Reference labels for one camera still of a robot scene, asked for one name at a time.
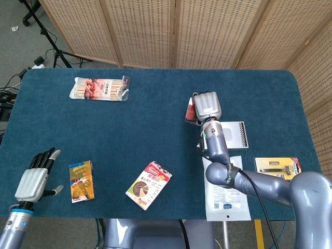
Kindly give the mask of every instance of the snack package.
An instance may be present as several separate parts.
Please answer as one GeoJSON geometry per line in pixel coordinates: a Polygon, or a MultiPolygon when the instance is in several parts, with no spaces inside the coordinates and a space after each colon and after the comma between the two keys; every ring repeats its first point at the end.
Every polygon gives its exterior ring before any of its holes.
{"type": "Polygon", "coordinates": [[[92,179],[92,162],[85,161],[69,165],[72,203],[95,198],[92,179]]]}
{"type": "Polygon", "coordinates": [[[172,174],[158,163],[151,162],[127,190],[126,195],[141,208],[147,208],[169,182],[172,174]]]}
{"type": "Polygon", "coordinates": [[[75,78],[71,99],[126,101],[129,95],[129,77],[122,79],[75,78]]]}
{"type": "Polygon", "coordinates": [[[285,180],[291,180],[301,173],[301,165],[296,157],[256,157],[258,173],[273,175],[285,180]]]}
{"type": "Polygon", "coordinates": [[[189,99],[185,121],[188,123],[192,123],[196,126],[199,126],[201,124],[196,115],[195,103],[193,101],[193,98],[189,99]]]}

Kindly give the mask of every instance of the chair wheel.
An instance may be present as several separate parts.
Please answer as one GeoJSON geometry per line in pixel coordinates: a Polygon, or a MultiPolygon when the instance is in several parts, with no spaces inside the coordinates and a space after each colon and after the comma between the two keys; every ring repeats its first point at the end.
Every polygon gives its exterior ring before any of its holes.
{"type": "Polygon", "coordinates": [[[24,26],[28,27],[30,25],[30,23],[28,21],[26,21],[26,20],[23,20],[22,22],[23,22],[24,26]]]}

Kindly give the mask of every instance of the gray carpet floor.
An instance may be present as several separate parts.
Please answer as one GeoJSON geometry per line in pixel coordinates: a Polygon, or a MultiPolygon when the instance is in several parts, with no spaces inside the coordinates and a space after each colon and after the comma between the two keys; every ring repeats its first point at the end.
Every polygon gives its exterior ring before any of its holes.
{"type": "MultiPolygon", "coordinates": [[[[53,65],[53,51],[50,50],[45,56],[45,52],[51,48],[46,37],[39,34],[40,28],[33,19],[31,25],[26,27],[22,24],[22,18],[27,13],[25,6],[18,0],[1,1],[0,22],[0,87],[4,87],[13,74],[21,72],[24,68],[32,67],[33,61],[42,56],[46,57],[45,67],[53,65]],[[19,26],[15,32],[11,31],[12,26],[19,26]]],[[[40,8],[38,17],[44,26],[57,36],[57,45],[64,51],[69,51],[62,37],[50,22],[44,10],[40,8]]],[[[78,59],[68,57],[72,63],[78,63],[78,59]]],[[[83,68],[115,68],[116,66],[100,63],[84,63],[83,68]]],[[[10,82],[11,86],[19,83],[19,78],[15,77],[10,82]]],[[[5,129],[7,123],[0,122],[0,130],[5,129]]],[[[6,218],[1,217],[0,222],[4,224],[6,218]]],[[[272,222],[276,236],[282,230],[283,222],[272,222]]],[[[265,248],[270,248],[272,240],[266,225],[262,222],[265,248]]],[[[254,222],[231,222],[228,224],[229,241],[231,248],[257,248],[254,222]]],[[[216,239],[223,246],[222,224],[215,222],[216,239]]],[[[287,227],[280,239],[280,248],[292,248],[295,238],[295,222],[287,222],[287,227]]],[[[35,217],[22,245],[25,249],[39,248],[94,248],[96,243],[96,224],[94,219],[69,219],[35,217]]]]}

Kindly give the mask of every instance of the table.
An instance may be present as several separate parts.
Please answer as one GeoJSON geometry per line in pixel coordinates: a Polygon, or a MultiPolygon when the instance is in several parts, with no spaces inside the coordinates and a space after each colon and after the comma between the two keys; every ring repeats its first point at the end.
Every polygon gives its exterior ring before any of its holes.
{"type": "MultiPolygon", "coordinates": [[[[37,216],[204,219],[203,165],[196,151],[199,128],[184,122],[193,92],[216,91],[222,121],[244,121],[249,149],[243,168],[255,157],[298,157],[304,171],[320,171],[298,86],[288,71],[42,69],[23,78],[0,147],[0,215],[8,215],[21,175],[33,156],[61,150],[47,187],[64,185],[55,197],[35,205],[37,216]],[[131,77],[126,102],[72,100],[74,78],[131,77]],[[96,199],[71,203],[68,166],[92,160],[96,199]],[[147,211],[125,192],[151,161],[173,174],[147,211]]],[[[256,198],[248,197],[252,219],[262,219],[256,198]]],[[[294,219],[293,210],[266,202],[274,220],[294,219]]]]}

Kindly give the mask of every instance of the robot finger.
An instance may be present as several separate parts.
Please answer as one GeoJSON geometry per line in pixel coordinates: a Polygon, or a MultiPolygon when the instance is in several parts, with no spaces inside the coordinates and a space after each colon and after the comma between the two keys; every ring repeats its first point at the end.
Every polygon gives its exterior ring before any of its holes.
{"type": "Polygon", "coordinates": [[[35,168],[42,168],[42,162],[44,160],[44,158],[46,157],[46,152],[42,153],[38,158],[37,158],[37,162],[36,162],[36,167],[35,168]]]}
{"type": "Polygon", "coordinates": [[[46,152],[43,153],[43,159],[42,159],[42,161],[40,163],[39,168],[45,168],[46,167],[48,159],[53,154],[54,150],[55,150],[55,148],[53,147],[53,148],[51,148],[48,151],[46,151],[46,152]]]}
{"type": "Polygon", "coordinates": [[[41,155],[41,153],[38,153],[36,156],[34,156],[34,158],[31,160],[29,169],[32,168],[36,168],[36,162],[37,162],[37,158],[41,155]]]}
{"type": "Polygon", "coordinates": [[[47,163],[46,163],[46,165],[45,165],[45,167],[44,167],[44,168],[47,169],[47,174],[50,173],[50,171],[51,171],[51,169],[52,169],[52,166],[53,166],[53,164],[54,164],[54,161],[56,160],[56,158],[57,158],[57,156],[60,154],[60,152],[61,152],[61,151],[60,151],[59,149],[57,149],[56,151],[54,151],[54,152],[52,153],[52,155],[50,156],[49,160],[47,161],[47,163]]]}
{"type": "Polygon", "coordinates": [[[56,189],[53,190],[44,190],[43,197],[45,196],[56,196],[63,189],[63,185],[59,185],[56,189]]]}

